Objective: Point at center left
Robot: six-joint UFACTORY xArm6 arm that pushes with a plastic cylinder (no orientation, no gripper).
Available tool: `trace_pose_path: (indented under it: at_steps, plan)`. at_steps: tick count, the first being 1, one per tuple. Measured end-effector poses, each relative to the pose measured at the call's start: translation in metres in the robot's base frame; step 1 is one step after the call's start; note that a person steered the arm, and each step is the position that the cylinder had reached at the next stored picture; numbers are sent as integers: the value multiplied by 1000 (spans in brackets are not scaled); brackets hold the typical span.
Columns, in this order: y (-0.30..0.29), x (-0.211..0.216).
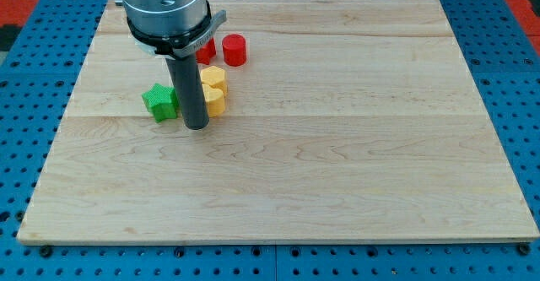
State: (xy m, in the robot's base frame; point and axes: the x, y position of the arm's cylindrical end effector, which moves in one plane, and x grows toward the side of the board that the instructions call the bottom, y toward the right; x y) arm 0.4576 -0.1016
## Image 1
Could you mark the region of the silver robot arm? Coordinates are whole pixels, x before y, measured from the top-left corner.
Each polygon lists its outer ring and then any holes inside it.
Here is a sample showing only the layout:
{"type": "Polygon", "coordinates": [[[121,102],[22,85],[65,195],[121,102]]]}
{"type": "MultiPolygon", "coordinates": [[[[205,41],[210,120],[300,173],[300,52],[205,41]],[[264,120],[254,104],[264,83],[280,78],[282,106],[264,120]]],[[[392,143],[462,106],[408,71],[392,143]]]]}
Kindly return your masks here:
{"type": "Polygon", "coordinates": [[[123,6],[132,25],[153,36],[180,35],[208,15],[207,0],[123,0],[123,6]]]}

